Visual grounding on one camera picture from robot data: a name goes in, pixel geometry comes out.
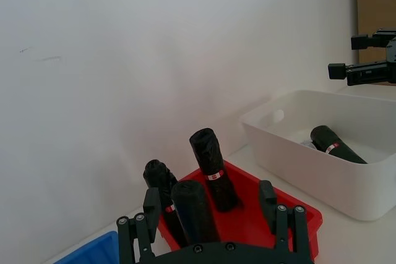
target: black cylindrical object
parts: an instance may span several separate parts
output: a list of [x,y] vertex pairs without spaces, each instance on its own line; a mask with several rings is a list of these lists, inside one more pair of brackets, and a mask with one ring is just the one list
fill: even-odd
[[367,164],[327,126],[315,127],[311,139],[320,151],[354,163]]
[[227,175],[215,132],[210,128],[197,131],[190,144],[218,211],[228,211],[238,204],[234,185]]
[[171,199],[171,191],[173,186],[178,182],[177,179],[166,165],[158,160],[151,160],[147,163],[143,177],[149,188],[158,188],[162,215],[166,226],[180,247],[186,247],[186,236],[184,235],[178,214],[174,210]]
[[220,241],[208,197],[200,182],[177,183],[171,197],[188,244]]

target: screw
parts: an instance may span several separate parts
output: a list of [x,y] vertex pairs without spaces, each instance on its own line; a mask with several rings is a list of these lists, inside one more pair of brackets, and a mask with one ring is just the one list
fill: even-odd
[[118,220],[118,224],[123,225],[126,223],[126,218],[121,218]]
[[299,213],[303,213],[304,212],[304,208],[303,207],[296,207],[296,211],[298,211]]
[[197,245],[194,246],[193,250],[194,250],[194,253],[201,253],[202,252],[202,246],[197,244]]
[[226,250],[234,250],[235,249],[235,245],[232,242],[229,242],[225,245],[225,249]]

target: blue tray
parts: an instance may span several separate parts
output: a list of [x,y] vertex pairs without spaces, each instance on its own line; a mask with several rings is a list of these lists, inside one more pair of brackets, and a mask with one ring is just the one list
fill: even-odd
[[119,264],[118,234],[116,231],[106,233],[55,264]]

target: table surface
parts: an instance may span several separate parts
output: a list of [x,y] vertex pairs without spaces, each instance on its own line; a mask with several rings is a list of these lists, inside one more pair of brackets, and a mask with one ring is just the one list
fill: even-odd
[[[396,100],[396,87],[372,85],[357,86],[357,88],[346,87],[340,90],[340,93]],[[396,208],[390,210],[377,221],[357,221],[281,180],[267,170],[258,167],[250,146],[240,149],[226,159],[259,179],[270,180],[274,187],[317,208],[322,213],[323,225],[318,232],[319,255],[316,258],[316,264],[396,263],[396,242],[394,242],[396,238]],[[140,211],[142,209],[133,211],[129,214],[129,217]],[[117,230],[115,223],[45,262],[45,264],[54,263],[81,245],[112,230]],[[152,244],[152,249],[155,255],[170,251],[168,244],[159,232],[155,243]]]

